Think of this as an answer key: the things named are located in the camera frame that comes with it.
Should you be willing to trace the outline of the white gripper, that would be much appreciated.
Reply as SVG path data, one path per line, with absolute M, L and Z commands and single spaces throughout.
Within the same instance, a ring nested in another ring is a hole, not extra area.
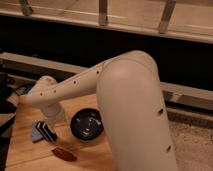
M 58 123 L 66 120 L 65 111 L 60 103 L 44 106 L 41 112 L 46 118 L 47 125 L 53 129 Z

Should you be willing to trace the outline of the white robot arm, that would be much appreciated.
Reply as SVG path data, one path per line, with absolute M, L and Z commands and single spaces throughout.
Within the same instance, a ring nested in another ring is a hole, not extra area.
M 178 171 L 154 59 L 130 51 L 56 83 L 40 78 L 26 102 L 51 122 L 62 100 L 95 94 L 117 171 Z

